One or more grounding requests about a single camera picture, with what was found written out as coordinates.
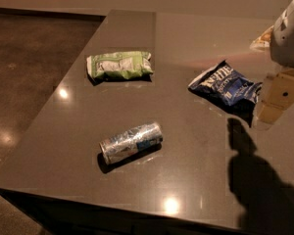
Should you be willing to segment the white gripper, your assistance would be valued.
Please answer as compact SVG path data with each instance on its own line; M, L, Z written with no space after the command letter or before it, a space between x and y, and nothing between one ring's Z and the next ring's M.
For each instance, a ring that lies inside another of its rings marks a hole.
M254 111L256 125L274 125L294 104L294 0L273 25L270 57L283 67L268 73Z

